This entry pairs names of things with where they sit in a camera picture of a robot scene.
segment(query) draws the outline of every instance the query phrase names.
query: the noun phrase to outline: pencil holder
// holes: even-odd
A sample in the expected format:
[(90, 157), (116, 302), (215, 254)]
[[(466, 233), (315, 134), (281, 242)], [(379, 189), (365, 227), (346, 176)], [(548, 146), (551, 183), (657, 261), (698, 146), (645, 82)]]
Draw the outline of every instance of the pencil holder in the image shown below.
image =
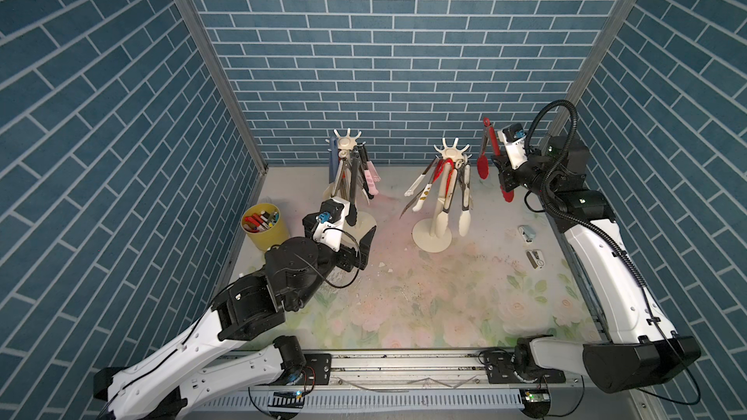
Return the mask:
[(247, 217), (251, 217), (254, 214), (259, 215), (262, 211), (265, 211), (267, 214), (269, 214), (270, 218), (273, 218), (275, 216), (275, 213), (278, 214), (278, 220), (275, 222), (275, 225), (261, 232), (248, 232), (247, 230), (244, 230), (244, 232), (247, 234), (248, 238), (251, 239), (252, 242), (254, 242), (254, 245), (260, 251), (264, 252), (273, 245), (282, 244), (283, 242), (291, 238), (291, 234), (288, 232), (288, 227), (285, 225), (285, 220), (283, 219), (280, 210), (277, 206), (271, 203), (259, 203), (249, 208), (244, 213), (244, 215), (241, 216), (241, 226), (243, 227), (244, 224), (253, 226), (254, 224), (252, 224), (250, 221), (247, 221)]

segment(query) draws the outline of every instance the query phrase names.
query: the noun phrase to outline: floral tablecloth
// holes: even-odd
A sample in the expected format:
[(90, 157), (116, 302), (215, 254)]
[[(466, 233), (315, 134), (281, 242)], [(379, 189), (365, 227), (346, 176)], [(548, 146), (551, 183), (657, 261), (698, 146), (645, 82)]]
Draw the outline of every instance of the floral tablecloth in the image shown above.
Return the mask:
[[(418, 213), (399, 219), (404, 191), (419, 168), (382, 167), (380, 194), (360, 209), (378, 223), (368, 267), (346, 289), (322, 285), (306, 308), (286, 313), (287, 321), (247, 344), (260, 348), (281, 334), (298, 336), (304, 348), (467, 348), (511, 346), (519, 336), (554, 334), (565, 340), (598, 341), (568, 264), (547, 219), (522, 202), (523, 189), (506, 203), (498, 176), (472, 178), (472, 227), (466, 237), (456, 231), (445, 251), (429, 254), (412, 240), (415, 223), (433, 214), (430, 199)], [(326, 168), (271, 168), (261, 201), (275, 203), (291, 235), (301, 235), (300, 220), (315, 211), (326, 187)], [(460, 199), (459, 192), (455, 198)], [(518, 226), (537, 232), (526, 244)], [(526, 250), (545, 255), (533, 268)], [(261, 254), (246, 240), (234, 276), (261, 266)], [(346, 283), (352, 274), (333, 271), (331, 281)]]

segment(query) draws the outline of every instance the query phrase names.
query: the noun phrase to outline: vent grille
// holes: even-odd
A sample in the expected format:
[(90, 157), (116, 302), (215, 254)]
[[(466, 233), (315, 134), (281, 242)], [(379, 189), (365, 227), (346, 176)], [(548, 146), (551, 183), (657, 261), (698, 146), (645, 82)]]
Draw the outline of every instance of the vent grille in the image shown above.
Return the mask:
[[(267, 410), (268, 401), (274, 403), (274, 412), (304, 413), (363, 413), (390, 412), (395, 410), (466, 410), (466, 409), (523, 409), (518, 389), (419, 389), (409, 392), (369, 392), (369, 391), (317, 391), (306, 396), (302, 409), (284, 407), (293, 404), (293, 399), (273, 397), (273, 391), (257, 391), (252, 394), (254, 401)], [(246, 392), (218, 397), (196, 408), (198, 411), (226, 412), (254, 410)]]

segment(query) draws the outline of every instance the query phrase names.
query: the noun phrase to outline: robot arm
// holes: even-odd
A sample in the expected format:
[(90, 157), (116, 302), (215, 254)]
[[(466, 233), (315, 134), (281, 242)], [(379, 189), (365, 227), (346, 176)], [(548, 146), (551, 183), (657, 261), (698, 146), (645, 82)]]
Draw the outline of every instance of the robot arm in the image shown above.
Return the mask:
[(340, 244), (347, 201), (332, 198), (304, 220), (305, 237), (289, 238), (265, 253), (265, 266), (229, 284), (190, 327), (149, 357), (128, 368), (109, 367), (94, 378), (94, 397), (107, 401), (107, 420), (182, 417), (194, 406), (247, 386), (292, 383), (306, 362), (294, 336), (280, 336), (259, 352), (207, 366), (285, 322), (311, 300), (339, 267), (350, 272), (368, 264), (376, 228), (354, 250)]
[[(529, 145), (539, 119), (554, 107), (572, 115), (568, 137), (550, 138), (545, 155)], [(584, 267), (600, 301), (611, 344), (581, 344), (537, 336), (518, 340), (516, 359), (526, 379), (542, 369), (587, 374), (605, 392), (665, 383), (701, 355), (696, 340), (679, 336), (624, 250), (610, 204), (584, 186), (589, 149), (575, 138), (575, 107), (560, 100), (540, 111), (525, 132), (499, 132), (506, 145), (494, 156), (506, 192), (522, 185), (537, 194)]]

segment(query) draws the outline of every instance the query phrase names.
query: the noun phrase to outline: blue handle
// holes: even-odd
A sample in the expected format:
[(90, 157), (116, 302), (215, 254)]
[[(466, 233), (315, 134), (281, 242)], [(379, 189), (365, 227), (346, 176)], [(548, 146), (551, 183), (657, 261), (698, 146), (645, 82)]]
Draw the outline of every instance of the blue handle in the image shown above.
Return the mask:
[(337, 138), (330, 136), (330, 183), (335, 181), (337, 177), (337, 164), (339, 158), (337, 157)]

